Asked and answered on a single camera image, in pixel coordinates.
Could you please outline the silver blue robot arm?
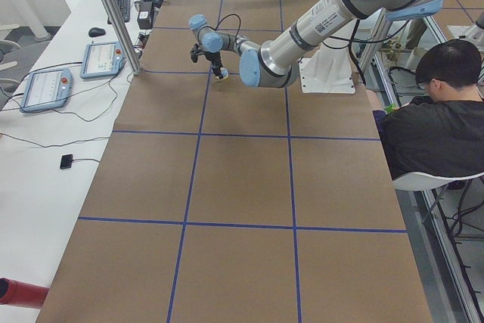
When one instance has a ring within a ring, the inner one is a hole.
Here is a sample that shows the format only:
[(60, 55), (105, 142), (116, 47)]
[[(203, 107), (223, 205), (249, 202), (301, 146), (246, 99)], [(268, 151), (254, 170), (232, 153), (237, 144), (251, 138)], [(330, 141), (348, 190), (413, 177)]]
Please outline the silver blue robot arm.
[(299, 76), (299, 59), (351, 20), (364, 20), (383, 8), (389, 20), (427, 17), (440, 11), (443, 0), (319, 0), (291, 27), (262, 45), (245, 36), (213, 29), (202, 14), (194, 15), (188, 25), (196, 44), (190, 50), (191, 60), (204, 56), (218, 79), (228, 73), (221, 51), (233, 51), (240, 57), (239, 74), (249, 87), (285, 88)]

